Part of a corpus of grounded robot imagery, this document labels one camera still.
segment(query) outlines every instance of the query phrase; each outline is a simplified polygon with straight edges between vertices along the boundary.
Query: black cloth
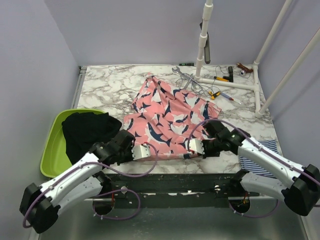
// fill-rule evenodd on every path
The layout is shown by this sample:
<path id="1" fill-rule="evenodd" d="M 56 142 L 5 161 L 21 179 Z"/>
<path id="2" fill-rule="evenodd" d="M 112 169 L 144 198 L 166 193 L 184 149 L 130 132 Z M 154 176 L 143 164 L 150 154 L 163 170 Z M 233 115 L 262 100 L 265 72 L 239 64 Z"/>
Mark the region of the black cloth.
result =
<path id="1" fill-rule="evenodd" d="M 65 153 L 70 162 L 78 162 L 97 142 L 107 143 L 119 132 L 122 123 L 108 113 L 73 113 L 62 122 Z"/>

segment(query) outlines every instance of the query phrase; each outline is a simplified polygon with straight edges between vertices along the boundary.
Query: lime green bin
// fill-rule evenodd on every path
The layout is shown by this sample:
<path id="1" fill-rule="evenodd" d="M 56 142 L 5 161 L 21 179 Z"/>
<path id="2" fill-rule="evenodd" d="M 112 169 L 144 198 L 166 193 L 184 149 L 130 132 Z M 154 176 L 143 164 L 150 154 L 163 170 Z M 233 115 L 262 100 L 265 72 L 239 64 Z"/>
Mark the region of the lime green bin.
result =
<path id="1" fill-rule="evenodd" d="M 55 178 L 71 167 L 71 162 L 66 154 L 66 140 L 62 131 L 62 122 L 73 113 L 103 114 L 98 109 L 68 109 L 56 116 L 52 124 L 49 136 L 46 140 L 41 159 L 40 170 L 43 175 Z"/>

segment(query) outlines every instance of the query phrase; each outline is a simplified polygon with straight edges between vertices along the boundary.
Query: white wall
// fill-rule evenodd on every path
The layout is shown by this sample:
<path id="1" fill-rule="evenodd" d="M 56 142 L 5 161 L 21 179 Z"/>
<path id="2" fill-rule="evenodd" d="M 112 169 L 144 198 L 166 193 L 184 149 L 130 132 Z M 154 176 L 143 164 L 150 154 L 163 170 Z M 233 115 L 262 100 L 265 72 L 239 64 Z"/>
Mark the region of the white wall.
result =
<path id="1" fill-rule="evenodd" d="M 259 65 L 268 97 L 320 27 L 319 0 L 300 0 L 283 22 Z M 320 168 L 320 43 L 269 107 L 285 157 Z M 320 236 L 320 209 L 310 214 Z"/>
<path id="2" fill-rule="evenodd" d="M 43 0 L 0 2 L 0 239 L 24 240 L 24 189 L 41 181 L 54 117 L 70 107 L 79 74 Z"/>
<path id="3" fill-rule="evenodd" d="M 45 0 L 78 64 L 195 62 L 205 0 Z M 211 64 L 252 63 L 284 0 L 214 0 Z"/>

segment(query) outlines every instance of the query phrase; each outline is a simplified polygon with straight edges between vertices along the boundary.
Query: pink fabric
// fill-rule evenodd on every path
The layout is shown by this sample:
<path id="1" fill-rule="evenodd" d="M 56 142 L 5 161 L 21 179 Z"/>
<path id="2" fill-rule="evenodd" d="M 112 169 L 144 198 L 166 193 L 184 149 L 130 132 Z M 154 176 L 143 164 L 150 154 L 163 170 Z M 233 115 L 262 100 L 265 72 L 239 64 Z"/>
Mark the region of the pink fabric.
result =
<path id="1" fill-rule="evenodd" d="M 145 80 L 132 107 L 137 113 L 124 117 L 124 129 L 135 136 L 136 143 L 153 144 L 161 159 L 194 157 L 186 150 L 191 131 L 200 121 L 216 118 L 221 111 L 214 103 L 154 76 Z M 207 135 L 199 127 L 193 137 L 206 139 Z"/>

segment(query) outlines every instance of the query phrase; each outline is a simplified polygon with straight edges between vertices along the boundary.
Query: white pvc pipe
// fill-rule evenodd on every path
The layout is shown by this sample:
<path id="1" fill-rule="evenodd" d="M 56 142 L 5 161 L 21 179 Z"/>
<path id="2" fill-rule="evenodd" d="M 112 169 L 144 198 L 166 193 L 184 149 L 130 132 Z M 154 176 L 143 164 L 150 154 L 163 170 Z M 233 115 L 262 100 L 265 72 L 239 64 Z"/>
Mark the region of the white pvc pipe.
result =
<path id="1" fill-rule="evenodd" d="M 253 90 L 254 90 L 254 100 L 255 100 L 255 112 L 258 112 L 261 108 L 260 104 L 260 85 L 258 77 L 258 65 L 253 64 Z"/>
<path id="2" fill-rule="evenodd" d="M 202 14 L 202 29 L 199 37 L 199 44 L 198 44 L 198 55 L 196 58 L 196 70 L 195 70 L 195 77 L 194 79 L 197 81 L 200 78 L 200 72 L 202 68 L 202 64 L 204 61 L 203 55 L 204 55 L 204 48 L 206 45 L 206 41 L 208 38 L 207 32 L 208 32 L 208 24 L 209 19 L 211 17 L 212 9 L 214 8 L 214 5 L 212 4 L 213 0 L 206 0 L 203 8 L 203 14 Z"/>
<path id="3" fill-rule="evenodd" d="M 264 42 L 264 44 L 263 44 L 263 46 L 262 46 L 262 48 L 261 48 L 261 50 L 259 52 L 258 57 L 254 61 L 255 64 L 258 65 L 260 63 L 261 58 L 265 54 L 265 52 L 268 49 L 272 39 L 274 38 L 274 36 L 275 36 L 275 34 L 276 34 L 276 32 L 277 32 L 277 30 L 279 28 L 279 25 L 280 25 L 282 19 L 284 18 L 284 15 L 286 14 L 286 12 L 287 12 L 287 10 L 288 10 L 288 8 L 289 8 L 289 6 L 290 6 L 292 1 L 293 0 L 286 0 L 285 1 L 285 3 L 283 5 L 278 17 L 276 18 L 276 20 L 275 20 L 275 22 L 274 22 L 274 24 L 273 24 L 273 26 L 272 26 L 272 28 L 270 30 L 270 33 L 269 33 L 268 37 L 266 38 L 266 40 L 265 40 L 265 42 Z"/>
<path id="4" fill-rule="evenodd" d="M 312 37 L 310 42 L 305 46 L 303 51 L 300 53 L 298 58 L 295 60 L 295 62 L 290 67 L 289 71 L 284 75 L 278 86 L 276 86 L 273 93 L 270 95 L 270 97 L 266 100 L 265 104 L 261 107 L 260 111 L 256 113 L 256 116 L 258 118 L 262 117 L 267 108 L 270 106 L 272 101 L 275 99 L 275 97 L 278 95 L 280 90 L 285 86 L 287 81 L 291 78 L 291 76 L 295 73 L 295 71 L 300 67 L 300 65 L 303 63 L 303 61 L 306 59 L 308 54 L 312 51 L 312 49 L 317 45 L 317 43 L 320 41 L 320 28 L 315 33 L 315 35 Z"/>
<path id="5" fill-rule="evenodd" d="M 253 85 L 246 85 L 246 84 L 240 84 L 240 83 L 234 83 L 234 82 L 228 82 L 228 81 L 219 81 L 219 80 L 214 80 L 214 79 L 209 79 L 209 78 L 200 78 L 199 83 L 205 83 L 205 84 L 212 84 L 214 81 L 213 85 L 219 85 L 219 86 L 224 86 L 224 87 L 229 87 L 229 88 L 237 88 L 237 89 L 246 89 L 246 90 L 254 90 Z"/>

